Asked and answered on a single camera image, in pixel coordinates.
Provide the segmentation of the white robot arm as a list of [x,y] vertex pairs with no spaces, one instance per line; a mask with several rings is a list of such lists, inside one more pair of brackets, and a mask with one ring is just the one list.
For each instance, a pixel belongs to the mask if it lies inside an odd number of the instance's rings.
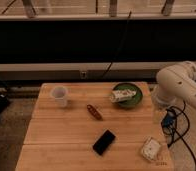
[[174,104],[177,98],[196,109],[196,64],[184,61],[162,68],[156,74],[152,99],[159,108]]

